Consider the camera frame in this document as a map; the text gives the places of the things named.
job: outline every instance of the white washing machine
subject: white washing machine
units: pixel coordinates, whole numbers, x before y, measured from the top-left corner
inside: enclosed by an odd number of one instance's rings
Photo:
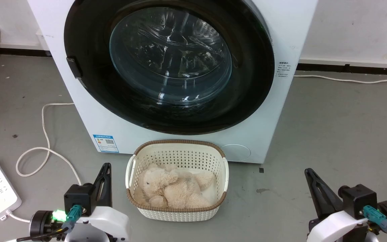
[[[28,0],[99,152],[157,139],[263,163],[317,0]]]

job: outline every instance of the green light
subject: green light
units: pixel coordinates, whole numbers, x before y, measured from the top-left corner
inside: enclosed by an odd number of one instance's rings
[[[64,210],[56,210],[52,213],[52,219],[65,222],[67,220],[67,215]]]

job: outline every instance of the basket handle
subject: basket handle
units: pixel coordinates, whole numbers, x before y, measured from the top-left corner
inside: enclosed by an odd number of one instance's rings
[[[135,155],[132,155],[128,161],[128,164],[126,165],[126,172],[125,172],[126,189],[129,189],[129,187],[131,187],[132,174],[134,173],[134,168],[135,168]]]
[[[229,166],[228,166],[228,161],[226,160],[225,157],[223,158],[223,162],[225,164],[225,188],[224,188],[224,192],[226,192],[228,190],[228,184],[229,184]]]

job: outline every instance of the beige teddy bear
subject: beige teddy bear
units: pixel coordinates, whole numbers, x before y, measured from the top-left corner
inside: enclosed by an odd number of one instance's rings
[[[214,180],[210,171],[192,174],[175,165],[161,168],[151,164],[138,178],[134,200],[160,208],[205,208],[212,203],[201,195],[201,190],[208,188]]]

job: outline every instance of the laundry basket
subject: laundry basket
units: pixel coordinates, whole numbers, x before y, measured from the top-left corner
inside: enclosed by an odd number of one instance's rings
[[[207,208],[157,208],[137,203],[134,193],[138,186],[138,177],[149,164],[175,164],[179,169],[197,173],[202,170],[213,172],[216,184],[202,191],[214,204]],[[126,193],[128,199],[140,212],[150,219],[194,222],[211,219],[225,199],[229,181],[228,162],[223,151],[215,144],[183,139],[150,141],[141,145],[130,158],[126,167]]]

